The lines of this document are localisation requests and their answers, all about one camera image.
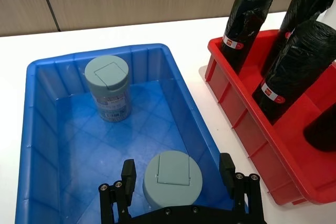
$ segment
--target gray lid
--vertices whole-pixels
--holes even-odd
[[[123,89],[128,84],[127,63],[113,55],[104,55],[91,60],[85,67],[85,78],[94,95],[104,96]]]
[[[202,173],[196,162],[183,152],[167,151],[149,163],[143,192],[152,208],[191,205],[202,190]]]

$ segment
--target black trash bag roll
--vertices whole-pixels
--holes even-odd
[[[221,51],[239,73],[273,0],[235,0],[226,25]]]
[[[332,5],[333,1],[334,0],[291,0],[277,39],[262,67],[262,76],[266,75],[295,27],[306,20],[316,20],[321,13]]]
[[[320,151],[336,151],[336,103],[303,131],[308,143]]]
[[[336,59],[336,30],[308,20],[298,25],[253,98],[274,124]]]

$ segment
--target tabletop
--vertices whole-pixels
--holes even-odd
[[[280,27],[285,13],[269,14],[262,30]],[[256,173],[236,133],[204,82],[210,39],[221,37],[228,18],[98,28],[0,38],[0,223],[14,223],[23,123],[26,68],[34,60],[80,51],[127,45],[166,44],[221,152],[232,156],[237,170]],[[269,224],[316,224],[336,217],[336,202],[278,206],[261,183],[265,220]]]

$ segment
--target red plastic crate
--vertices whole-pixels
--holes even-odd
[[[258,34],[239,76],[219,50],[222,38],[212,39],[206,81],[277,204],[336,201],[336,152],[316,150],[303,136],[305,126],[336,101],[336,64],[272,126],[251,95],[276,35]]]

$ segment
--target blue plastic bin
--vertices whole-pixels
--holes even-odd
[[[130,68],[133,110],[119,123],[99,117],[84,77],[91,59],[108,54]],[[128,158],[138,175],[130,214],[148,212],[143,174],[151,158],[167,150],[198,163],[203,188],[196,204],[232,208],[218,172],[219,151],[167,46],[37,60],[27,69],[16,223],[100,223],[98,186],[120,179]]]

